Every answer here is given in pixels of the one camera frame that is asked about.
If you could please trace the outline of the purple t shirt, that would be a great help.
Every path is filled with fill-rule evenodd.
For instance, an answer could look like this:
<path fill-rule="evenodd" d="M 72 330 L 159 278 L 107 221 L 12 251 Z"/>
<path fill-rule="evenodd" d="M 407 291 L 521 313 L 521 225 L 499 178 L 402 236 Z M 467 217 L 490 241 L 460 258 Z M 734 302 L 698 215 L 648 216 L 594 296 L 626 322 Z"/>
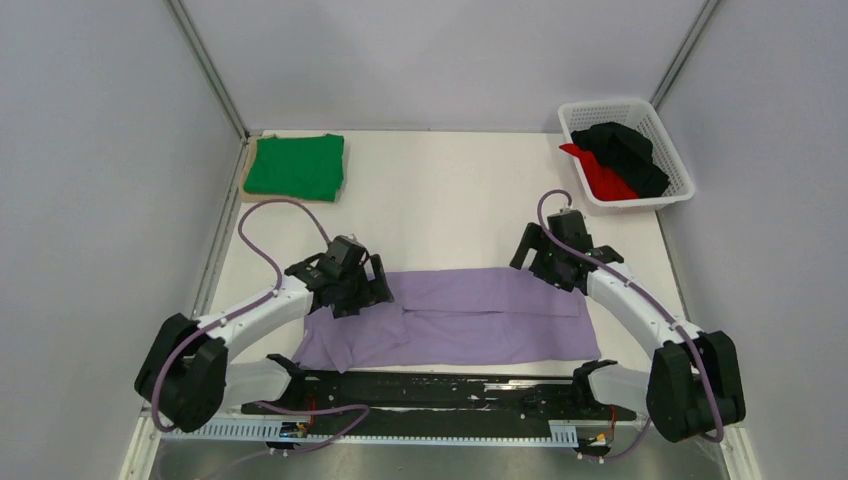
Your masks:
<path fill-rule="evenodd" d="M 336 318 L 304 320 L 293 355 L 304 369 L 513 365 L 597 360 L 584 296 L 509 267 L 407 271 L 387 276 L 393 301 Z"/>

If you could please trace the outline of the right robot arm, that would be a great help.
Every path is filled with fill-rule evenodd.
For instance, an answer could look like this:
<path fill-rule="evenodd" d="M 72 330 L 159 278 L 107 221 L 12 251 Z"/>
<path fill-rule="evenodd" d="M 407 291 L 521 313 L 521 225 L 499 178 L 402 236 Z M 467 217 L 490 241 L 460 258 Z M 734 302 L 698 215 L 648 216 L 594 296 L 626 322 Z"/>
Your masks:
<path fill-rule="evenodd" d="M 526 225 L 511 267 L 601 305 L 650 356 L 648 371 L 594 360 L 574 372 L 571 403 L 584 417 L 611 406 L 647 416 L 662 437 L 719 442 L 744 420 L 746 405 L 733 340 L 673 316 L 636 279 L 624 258 L 596 246 L 582 214 L 567 210 Z"/>

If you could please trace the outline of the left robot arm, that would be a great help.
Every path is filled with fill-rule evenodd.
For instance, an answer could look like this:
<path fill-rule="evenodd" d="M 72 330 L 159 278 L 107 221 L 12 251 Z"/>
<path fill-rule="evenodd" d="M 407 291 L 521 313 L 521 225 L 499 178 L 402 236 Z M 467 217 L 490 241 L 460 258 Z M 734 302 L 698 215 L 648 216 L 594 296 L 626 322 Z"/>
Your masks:
<path fill-rule="evenodd" d="M 167 318 L 134 381 L 167 431 L 193 432 L 219 411 L 271 402 L 283 413 L 298 411 L 306 386 L 279 356 L 232 361 L 277 328 L 323 311 L 334 318 L 393 300 L 380 256 L 357 241 L 338 236 L 327 250 L 286 269 L 258 294 L 218 314 Z"/>

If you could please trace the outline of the red t shirt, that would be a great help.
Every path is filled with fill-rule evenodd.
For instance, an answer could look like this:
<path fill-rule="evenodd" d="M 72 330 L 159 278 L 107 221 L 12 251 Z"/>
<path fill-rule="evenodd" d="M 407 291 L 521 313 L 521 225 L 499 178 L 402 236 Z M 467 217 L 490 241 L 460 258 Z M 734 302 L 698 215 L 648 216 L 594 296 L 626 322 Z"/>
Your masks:
<path fill-rule="evenodd" d="M 598 200 L 623 201 L 639 199 L 638 194 L 612 169 L 602 166 L 592 152 L 582 150 L 573 143 L 560 145 L 559 148 L 578 159 L 590 190 Z"/>

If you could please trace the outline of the black t shirt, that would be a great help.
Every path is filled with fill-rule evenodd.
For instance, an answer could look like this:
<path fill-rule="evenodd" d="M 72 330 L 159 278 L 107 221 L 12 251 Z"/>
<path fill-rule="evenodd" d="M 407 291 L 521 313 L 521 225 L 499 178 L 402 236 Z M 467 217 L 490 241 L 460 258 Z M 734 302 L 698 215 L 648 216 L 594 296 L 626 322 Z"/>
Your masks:
<path fill-rule="evenodd" d="M 616 122 L 593 125 L 571 133 L 571 141 L 592 152 L 597 161 L 618 174 L 639 199 L 662 196 L 670 179 L 653 162 L 653 143 L 643 134 Z"/>

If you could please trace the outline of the folded green t shirt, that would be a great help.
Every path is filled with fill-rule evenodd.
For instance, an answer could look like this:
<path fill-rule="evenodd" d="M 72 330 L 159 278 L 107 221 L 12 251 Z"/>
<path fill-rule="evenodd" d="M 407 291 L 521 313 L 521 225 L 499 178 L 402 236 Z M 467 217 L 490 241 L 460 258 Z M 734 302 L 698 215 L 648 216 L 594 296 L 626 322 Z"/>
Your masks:
<path fill-rule="evenodd" d="M 243 190 L 250 195 L 333 202 L 344 182 L 344 146 L 344 138 L 333 134 L 260 138 Z"/>

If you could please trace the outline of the white plastic basket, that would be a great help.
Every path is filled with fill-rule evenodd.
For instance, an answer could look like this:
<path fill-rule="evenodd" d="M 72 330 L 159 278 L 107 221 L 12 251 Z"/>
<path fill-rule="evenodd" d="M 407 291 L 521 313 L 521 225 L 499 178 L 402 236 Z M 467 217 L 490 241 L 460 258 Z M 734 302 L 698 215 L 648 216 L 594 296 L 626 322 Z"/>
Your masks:
<path fill-rule="evenodd" d="M 557 109 L 558 119 L 567 141 L 571 133 L 596 124 L 615 122 L 638 131 L 653 144 L 653 163 L 669 176 L 670 185 L 659 197 L 602 201 L 591 191 L 578 159 L 571 160 L 579 179 L 584 205 L 593 216 L 657 211 L 687 201 L 694 196 L 695 186 L 654 107 L 637 98 L 614 98 L 565 103 Z"/>

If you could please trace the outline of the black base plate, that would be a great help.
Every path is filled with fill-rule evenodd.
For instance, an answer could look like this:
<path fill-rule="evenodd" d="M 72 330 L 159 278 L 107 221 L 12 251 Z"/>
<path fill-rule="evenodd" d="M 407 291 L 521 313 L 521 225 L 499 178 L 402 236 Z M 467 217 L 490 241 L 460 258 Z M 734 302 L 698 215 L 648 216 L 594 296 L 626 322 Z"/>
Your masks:
<path fill-rule="evenodd" d="M 634 412 L 585 400 L 569 377 L 311 370 L 275 406 L 298 411 L 369 406 L 360 436 L 543 438 L 552 420 L 606 431 Z"/>

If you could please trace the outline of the right corner metal post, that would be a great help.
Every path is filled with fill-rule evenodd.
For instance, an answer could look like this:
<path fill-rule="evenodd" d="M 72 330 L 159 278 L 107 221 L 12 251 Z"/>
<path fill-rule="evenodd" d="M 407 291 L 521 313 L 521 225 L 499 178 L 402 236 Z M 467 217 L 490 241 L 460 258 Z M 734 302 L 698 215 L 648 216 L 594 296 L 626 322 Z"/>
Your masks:
<path fill-rule="evenodd" d="M 692 24 L 685 33 L 683 40 L 650 98 L 649 103 L 655 110 L 659 110 L 665 102 L 722 4 L 722 0 L 704 0 L 701 3 Z"/>

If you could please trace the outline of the corner metal post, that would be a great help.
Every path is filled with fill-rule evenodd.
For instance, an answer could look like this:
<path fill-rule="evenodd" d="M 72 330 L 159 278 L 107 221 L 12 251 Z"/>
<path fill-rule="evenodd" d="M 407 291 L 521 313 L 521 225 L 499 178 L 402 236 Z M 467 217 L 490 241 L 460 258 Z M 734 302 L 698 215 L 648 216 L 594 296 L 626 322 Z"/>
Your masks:
<path fill-rule="evenodd" d="M 246 142 L 249 136 L 249 130 L 226 88 L 185 2 L 181 0 L 165 0 L 164 4 L 171 12 L 178 30 L 183 35 L 189 50 L 198 63 L 229 124 L 240 140 Z"/>
<path fill-rule="evenodd" d="M 722 4 L 722 0 L 704 0 L 701 3 L 692 24 L 685 33 L 683 40 L 650 98 L 649 103 L 655 110 L 659 110 L 665 102 Z"/>

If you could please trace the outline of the aluminium frame rail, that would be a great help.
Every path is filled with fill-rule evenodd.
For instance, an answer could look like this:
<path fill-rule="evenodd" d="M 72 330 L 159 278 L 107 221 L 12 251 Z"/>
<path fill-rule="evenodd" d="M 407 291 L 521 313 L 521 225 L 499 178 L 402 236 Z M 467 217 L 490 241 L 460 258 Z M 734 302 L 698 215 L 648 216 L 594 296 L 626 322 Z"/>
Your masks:
<path fill-rule="evenodd" d="M 618 364 L 595 369 L 601 373 L 615 370 Z M 521 376 L 467 376 L 416 374 L 412 372 L 308 371 L 295 374 L 284 393 L 265 402 L 275 409 L 297 412 L 341 409 L 348 405 L 366 405 L 371 412 L 356 432 L 407 432 L 407 435 L 541 435 L 542 424 L 549 420 L 633 420 L 637 407 L 625 407 L 624 397 L 601 400 L 591 393 L 590 379 L 595 370 L 578 369 L 568 378 L 530 378 Z M 710 380 L 722 424 L 732 425 L 744 419 L 745 405 L 739 375 L 732 382 Z M 637 392 L 637 400 L 646 400 L 647 414 L 656 429 L 668 441 L 676 443 L 705 434 L 715 427 L 702 382 L 684 371 L 683 376 L 648 383 L 647 394 Z M 161 388 L 159 411 L 168 416 L 177 429 L 198 431 L 223 406 L 224 384 L 215 380 L 186 384 L 177 382 Z"/>

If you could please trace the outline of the left corner metal post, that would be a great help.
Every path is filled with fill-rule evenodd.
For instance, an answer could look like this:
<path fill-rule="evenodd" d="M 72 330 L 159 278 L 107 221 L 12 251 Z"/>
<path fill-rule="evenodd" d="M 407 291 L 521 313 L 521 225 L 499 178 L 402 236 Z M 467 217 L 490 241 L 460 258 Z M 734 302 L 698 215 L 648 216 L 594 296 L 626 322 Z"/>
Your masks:
<path fill-rule="evenodd" d="M 240 140 L 246 142 L 249 136 L 249 130 L 226 88 L 185 2 L 181 0 L 165 0 L 164 4 L 171 12 L 178 30 L 183 35 L 189 50 L 198 63 L 229 124 Z"/>

